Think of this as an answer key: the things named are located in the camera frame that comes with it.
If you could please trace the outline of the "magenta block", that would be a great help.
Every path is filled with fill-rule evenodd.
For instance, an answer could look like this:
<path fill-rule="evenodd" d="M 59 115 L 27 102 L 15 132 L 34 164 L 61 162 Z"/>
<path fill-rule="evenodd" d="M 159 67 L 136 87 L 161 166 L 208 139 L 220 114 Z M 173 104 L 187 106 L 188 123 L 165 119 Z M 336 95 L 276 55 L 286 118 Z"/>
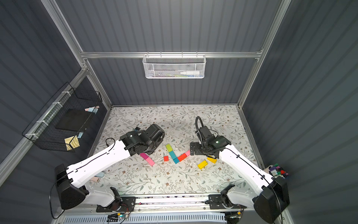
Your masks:
<path fill-rule="evenodd" d="M 148 159 L 148 155 L 145 154 L 145 153 L 141 153 L 140 156 L 144 159 L 144 160 L 147 160 Z"/>

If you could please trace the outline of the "yellow block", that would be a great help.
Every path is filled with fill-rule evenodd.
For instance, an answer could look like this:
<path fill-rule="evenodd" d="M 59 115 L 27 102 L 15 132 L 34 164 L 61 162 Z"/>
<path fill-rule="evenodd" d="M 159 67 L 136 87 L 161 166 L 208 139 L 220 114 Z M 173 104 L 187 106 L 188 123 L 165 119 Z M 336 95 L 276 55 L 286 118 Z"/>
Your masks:
<path fill-rule="evenodd" d="M 211 157 L 207 157 L 207 160 L 212 162 L 212 163 L 214 163 L 214 164 L 216 164 L 216 162 L 217 162 L 217 159 L 214 159 L 214 158 L 211 158 Z"/>
<path fill-rule="evenodd" d="M 199 169 L 203 169 L 208 165 L 208 162 L 206 160 L 202 161 L 201 163 L 198 164 L 198 168 Z"/>

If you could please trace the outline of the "pink block bottom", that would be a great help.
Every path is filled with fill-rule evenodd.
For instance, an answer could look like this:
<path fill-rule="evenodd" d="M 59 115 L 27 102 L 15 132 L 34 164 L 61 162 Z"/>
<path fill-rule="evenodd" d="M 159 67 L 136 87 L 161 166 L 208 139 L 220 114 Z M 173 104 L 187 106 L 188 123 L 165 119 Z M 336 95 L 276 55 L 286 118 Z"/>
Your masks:
<path fill-rule="evenodd" d="M 150 157 L 147 157 L 146 158 L 146 161 L 148 162 L 148 164 L 153 167 L 155 165 L 155 162 L 150 158 Z"/>

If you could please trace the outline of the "lime green block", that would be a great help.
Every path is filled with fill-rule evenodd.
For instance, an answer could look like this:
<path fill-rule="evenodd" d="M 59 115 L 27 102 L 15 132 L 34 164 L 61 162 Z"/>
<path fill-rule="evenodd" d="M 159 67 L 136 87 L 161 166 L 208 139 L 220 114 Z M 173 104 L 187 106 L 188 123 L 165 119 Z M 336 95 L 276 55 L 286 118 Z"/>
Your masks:
<path fill-rule="evenodd" d="M 172 147 L 171 147 L 170 144 L 166 144 L 166 149 L 168 150 L 168 152 L 172 152 L 172 151 L 173 151 L 173 149 L 172 149 Z"/>

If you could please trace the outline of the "red block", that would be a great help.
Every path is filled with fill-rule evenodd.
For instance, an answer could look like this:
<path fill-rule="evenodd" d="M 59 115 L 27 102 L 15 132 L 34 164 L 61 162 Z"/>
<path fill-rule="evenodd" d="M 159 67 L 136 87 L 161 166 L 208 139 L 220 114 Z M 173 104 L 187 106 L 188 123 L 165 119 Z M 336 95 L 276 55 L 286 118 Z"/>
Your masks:
<path fill-rule="evenodd" d="M 185 158 L 187 158 L 187 155 L 186 154 L 182 154 L 178 157 L 178 160 L 179 161 L 183 161 Z"/>

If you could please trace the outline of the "teal rectangular block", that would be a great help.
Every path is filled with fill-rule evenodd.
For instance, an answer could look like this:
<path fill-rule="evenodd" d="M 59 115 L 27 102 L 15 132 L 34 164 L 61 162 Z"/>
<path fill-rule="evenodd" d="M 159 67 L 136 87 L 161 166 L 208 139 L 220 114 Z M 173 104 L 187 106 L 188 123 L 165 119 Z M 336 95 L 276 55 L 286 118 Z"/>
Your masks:
<path fill-rule="evenodd" d="M 175 153 L 173 151 L 169 152 L 169 155 L 171 156 L 171 158 L 173 160 L 175 160 L 177 158 L 177 156 L 175 155 Z"/>

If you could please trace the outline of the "small teal cube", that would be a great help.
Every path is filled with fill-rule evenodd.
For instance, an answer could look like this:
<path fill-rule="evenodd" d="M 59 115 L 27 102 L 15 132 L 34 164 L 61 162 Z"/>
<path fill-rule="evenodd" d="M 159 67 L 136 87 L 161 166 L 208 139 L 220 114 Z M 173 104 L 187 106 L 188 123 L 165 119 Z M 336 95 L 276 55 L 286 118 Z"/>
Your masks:
<path fill-rule="evenodd" d="M 174 161 L 175 164 L 180 162 L 178 158 L 175 158 L 173 161 Z"/>

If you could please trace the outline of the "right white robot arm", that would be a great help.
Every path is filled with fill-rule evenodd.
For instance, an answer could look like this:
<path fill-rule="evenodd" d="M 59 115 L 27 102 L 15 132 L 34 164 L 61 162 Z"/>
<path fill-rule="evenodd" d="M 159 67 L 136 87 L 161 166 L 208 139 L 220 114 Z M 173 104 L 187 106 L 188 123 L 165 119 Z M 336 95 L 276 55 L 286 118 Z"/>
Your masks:
<path fill-rule="evenodd" d="M 245 190 L 231 183 L 220 192 L 219 199 L 209 199 L 208 204 L 226 209 L 235 206 L 253 208 L 259 217 L 269 224 L 273 224 L 277 218 L 283 218 L 282 212 L 290 205 L 285 179 L 280 176 L 273 177 L 257 167 L 226 137 L 205 126 L 199 116 L 195 119 L 195 128 L 199 142 L 190 144 L 191 155 L 222 160 L 251 187 Z"/>

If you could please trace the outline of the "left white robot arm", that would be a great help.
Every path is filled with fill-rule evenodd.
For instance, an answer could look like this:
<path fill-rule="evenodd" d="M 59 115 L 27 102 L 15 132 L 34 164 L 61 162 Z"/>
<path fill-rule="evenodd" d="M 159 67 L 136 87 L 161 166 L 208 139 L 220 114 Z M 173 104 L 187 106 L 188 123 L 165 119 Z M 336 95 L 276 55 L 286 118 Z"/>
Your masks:
<path fill-rule="evenodd" d="M 133 155 L 152 154 L 163 142 L 165 131 L 157 124 L 146 130 L 133 131 L 114 140 L 106 149 L 93 156 L 65 167 L 55 168 L 56 187 L 62 210 L 72 209 L 80 204 L 96 204 L 109 210 L 118 209 L 122 200 L 115 187 L 101 189 L 90 187 L 88 181 L 101 171 Z"/>

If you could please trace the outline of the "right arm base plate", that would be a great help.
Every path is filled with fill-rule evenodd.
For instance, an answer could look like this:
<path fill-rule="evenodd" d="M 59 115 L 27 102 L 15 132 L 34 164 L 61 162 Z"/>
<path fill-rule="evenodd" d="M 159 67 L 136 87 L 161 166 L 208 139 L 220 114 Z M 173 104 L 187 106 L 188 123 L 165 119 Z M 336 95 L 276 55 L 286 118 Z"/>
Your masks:
<path fill-rule="evenodd" d="M 220 194 L 211 194 L 208 196 L 208 200 L 204 202 L 209 205 L 211 210 L 220 209 L 246 209 L 247 207 L 240 204 L 225 205 Z"/>

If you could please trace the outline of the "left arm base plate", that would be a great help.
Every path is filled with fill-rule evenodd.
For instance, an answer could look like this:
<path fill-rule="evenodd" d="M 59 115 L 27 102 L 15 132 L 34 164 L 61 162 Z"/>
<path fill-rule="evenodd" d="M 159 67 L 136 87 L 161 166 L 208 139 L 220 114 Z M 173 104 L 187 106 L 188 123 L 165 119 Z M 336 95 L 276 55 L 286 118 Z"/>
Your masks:
<path fill-rule="evenodd" d="M 103 207 L 98 205 L 96 212 L 131 212 L 134 210 L 136 197 L 122 197 L 120 200 L 115 199 L 110 205 Z"/>

